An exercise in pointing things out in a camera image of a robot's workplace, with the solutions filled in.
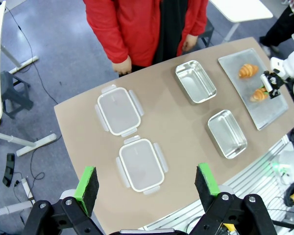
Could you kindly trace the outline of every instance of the bread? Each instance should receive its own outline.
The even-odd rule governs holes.
[[[250,101],[257,102],[262,101],[264,99],[267,99],[269,96],[266,88],[262,87],[260,89],[257,89],[254,94],[251,96]]]
[[[257,65],[244,64],[239,71],[239,76],[240,78],[250,78],[258,72],[258,69]]]

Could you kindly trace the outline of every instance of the container lid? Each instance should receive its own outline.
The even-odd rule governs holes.
[[[149,140],[141,139],[124,145],[120,149],[120,159],[135,191],[145,191],[164,181],[164,173]]]
[[[115,88],[98,97],[98,106],[110,132],[119,136],[141,124],[141,117],[126,89]]]

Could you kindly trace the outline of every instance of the stool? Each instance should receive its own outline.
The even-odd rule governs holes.
[[[23,83],[24,90],[19,92],[15,89],[15,86]],[[3,105],[3,112],[7,114],[11,119],[14,119],[14,115],[23,109],[30,110],[33,107],[33,102],[29,99],[28,88],[29,84],[19,79],[17,76],[10,74],[7,71],[0,73],[0,86],[1,86],[1,99]],[[5,101],[10,100],[11,102],[19,104],[18,108],[7,112]]]
[[[200,34],[198,36],[198,38],[202,39],[202,41],[204,42],[206,48],[209,47],[209,43],[210,43],[212,33],[214,32],[214,30],[215,30],[215,28],[211,24],[210,20],[207,18],[207,25],[206,25],[206,28],[205,28],[205,32],[203,32],[202,34]]]

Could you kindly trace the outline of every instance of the gray floor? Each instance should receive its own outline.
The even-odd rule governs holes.
[[[15,19],[28,37],[33,54],[40,57],[36,63],[46,89],[58,101],[62,102],[77,94],[103,84],[118,76],[112,71],[109,60],[104,54],[85,19],[85,6],[76,0],[27,0],[12,10]],[[228,22],[212,5],[208,6],[208,17],[216,30],[212,44],[219,44],[231,28]],[[241,24],[234,39],[245,37],[258,38],[264,35],[275,19],[259,20]],[[10,14],[5,14],[2,44],[4,44],[20,61],[28,59],[30,48],[18,30]],[[294,50],[294,42],[288,40],[280,45],[281,58]],[[10,70],[14,66],[1,55],[1,70]],[[34,107],[23,111],[15,120],[3,115],[0,132],[25,138],[31,141],[43,138],[51,132],[60,135],[54,114],[54,102],[45,94],[34,67],[17,76],[31,84],[30,97]],[[7,188],[2,184],[7,153],[15,153],[20,146],[0,140],[0,207],[17,203],[13,186]],[[29,171],[31,154],[16,159],[15,171],[28,177],[32,185],[33,178]],[[58,142],[36,151],[33,173],[44,172],[45,177],[36,181],[33,194],[36,200],[45,199],[55,203],[64,190],[75,188],[78,179],[66,151],[64,142]],[[15,188],[17,196],[26,200],[23,187]],[[21,213],[26,219],[28,212]],[[0,229],[8,233],[20,233],[24,225],[18,213],[0,216]]]

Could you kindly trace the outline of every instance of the metal tray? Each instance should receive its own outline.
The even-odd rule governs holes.
[[[254,49],[227,55],[219,58],[218,61],[239,93],[258,130],[262,130],[287,111],[289,107],[283,95],[274,99],[267,98],[261,102],[249,100],[255,90],[263,85],[260,75],[268,70]],[[243,64],[257,65],[258,73],[251,78],[240,79],[239,70]]]
[[[247,148],[247,140],[229,110],[222,110],[208,120],[213,142],[222,156],[233,159]]]
[[[175,69],[176,80],[191,104],[199,104],[216,96],[217,89],[196,60]]]

